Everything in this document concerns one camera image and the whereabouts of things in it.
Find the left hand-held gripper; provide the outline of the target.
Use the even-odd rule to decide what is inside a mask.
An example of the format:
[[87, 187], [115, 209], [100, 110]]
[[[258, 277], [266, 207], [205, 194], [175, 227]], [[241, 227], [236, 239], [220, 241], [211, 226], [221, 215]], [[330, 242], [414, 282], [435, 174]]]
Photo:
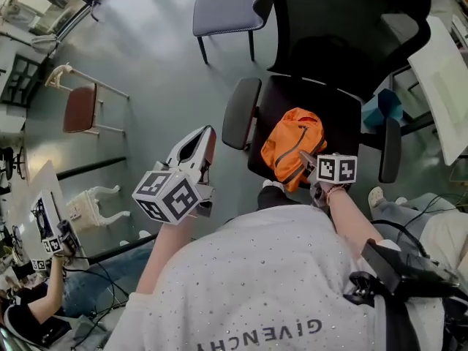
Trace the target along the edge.
[[215, 145], [214, 128], [200, 127], [173, 146], [166, 162], [157, 161], [143, 175], [132, 198], [149, 219], [177, 225], [188, 216], [211, 216], [215, 189], [209, 168]]

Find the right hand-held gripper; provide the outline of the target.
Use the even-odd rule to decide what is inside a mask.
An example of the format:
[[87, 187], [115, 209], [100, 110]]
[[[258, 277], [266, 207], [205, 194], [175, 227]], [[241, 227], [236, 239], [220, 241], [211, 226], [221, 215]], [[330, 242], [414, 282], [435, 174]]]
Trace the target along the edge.
[[310, 183], [310, 195], [312, 204], [318, 208], [327, 206], [325, 191], [320, 183], [328, 183], [334, 186], [346, 186], [356, 182], [358, 157], [341, 154], [320, 154], [312, 156], [301, 151], [299, 153], [304, 167], [304, 175]]

